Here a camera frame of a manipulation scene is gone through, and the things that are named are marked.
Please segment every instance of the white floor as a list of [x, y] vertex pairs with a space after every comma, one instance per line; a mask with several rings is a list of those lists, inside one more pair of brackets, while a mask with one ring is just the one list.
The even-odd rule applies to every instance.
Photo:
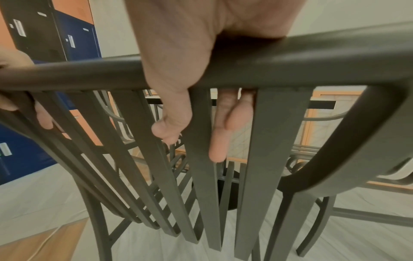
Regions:
[[[260, 232], [265, 252], [280, 204], [276, 193]], [[357, 188], [338, 196], [337, 207], [413, 217], [412, 196]], [[0, 245], [31, 236], [61, 224], [87, 217], [84, 203], [71, 176], [59, 165], [0, 186]], [[319, 241], [305, 258], [294, 250], [309, 231], [317, 215], [314, 207], [289, 261], [411, 261], [413, 228], [333, 217]], [[106, 211], [111, 231], [121, 221]], [[228, 213], [222, 252], [211, 250], [205, 236], [198, 245], [173, 238], [142, 224], [131, 224], [114, 244], [114, 261], [236, 260], [233, 257], [236, 211]], [[90, 221], [79, 240], [73, 261], [99, 260]]]

